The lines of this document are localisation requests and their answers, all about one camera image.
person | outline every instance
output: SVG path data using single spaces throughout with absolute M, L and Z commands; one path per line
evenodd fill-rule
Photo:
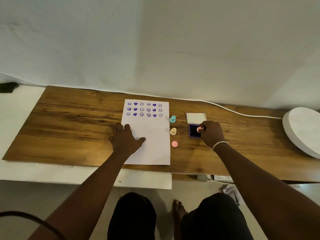
M 218 122 L 204 121 L 199 132 L 204 143 L 213 148 L 225 141 Z M 136 140 L 130 125 L 118 123 L 109 138 L 110 157 L 86 179 L 47 219 L 68 239 L 89 239 L 118 173 L 146 140 Z M 320 207 L 238 153 L 227 143 L 214 147 L 246 205 L 268 239 L 318 239 Z M 187 213 L 182 203 L 172 204 L 174 239 L 253 239 L 241 211 L 229 196 L 218 193 L 204 199 Z M 154 239 L 156 213 L 151 202 L 137 193 L 122 196 L 110 220 L 107 238 Z M 30 240 L 58 239 L 39 226 Z

bare foot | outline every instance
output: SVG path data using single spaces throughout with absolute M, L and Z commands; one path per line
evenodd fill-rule
M 173 200 L 172 202 L 172 214 L 173 214 L 173 222 L 175 226 L 180 227 L 180 223 L 182 217 L 187 214 L 186 210 L 184 209 L 182 203 L 178 200 Z

tiled floor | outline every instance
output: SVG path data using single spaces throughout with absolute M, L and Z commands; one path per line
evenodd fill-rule
M 156 239 L 173 239 L 170 214 L 172 200 L 182 201 L 186 210 L 191 211 L 198 207 L 202 199 L 219 192 L 221 186 L 222 184 L 218 183 L 173 181 L 172 190 L 114 187 L 90 239 L 107 238 L 110 218 L 119 197 L 131 191 L 148 197 L 152 202 L 157 212 Z M 7 210 L 25 211 L 45 219 L 75 188 L 75 185 L 0 181 L 0 212 Z M 320 203 L 320 184 L 304 185 L 298 190 L 318 204 Z M 246 205 L 241 205 L 240 209 L 254 238 L 256 240 L 266 239 Z M 25 240 L 36 227 L 36 223 L 25 219 L 0 218 L 0 236 L 2 236 L 2 239 Z

trousers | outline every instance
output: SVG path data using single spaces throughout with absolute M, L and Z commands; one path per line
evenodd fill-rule
M 148 198 L 138 193 L 127 193 L 119 199 L 114 209 L 108 240 L 155 239 L 156 218 Z M 184 215 L 180 231 L 183 240 L 253 240 L 241 210 L 230 196 L 223 193 L 205 198 L 197 209 Z

wooden tabletop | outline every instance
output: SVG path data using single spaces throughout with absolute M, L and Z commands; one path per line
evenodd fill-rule
M 4 160 L 64 165 L 101 165 L 111 154 L 111 126 L 121 122 L 125 99 L 169 102 L 178 141 L 171 147 L 171 165 L 124 165 L 124 168 L 229 175 L 219 157 L 202 140 L 189 138 L 187 113 L 206 113 L 221 123 L 230 145 L 256 165 L 282 180 L 320 182 L 320 160 L 296 148 L 287 138 L 282 121 L 244 117 L 217 106 L 150 96 L 48 86 Z M 283 110 L 226 105 L 249 115 L 282 117 Z

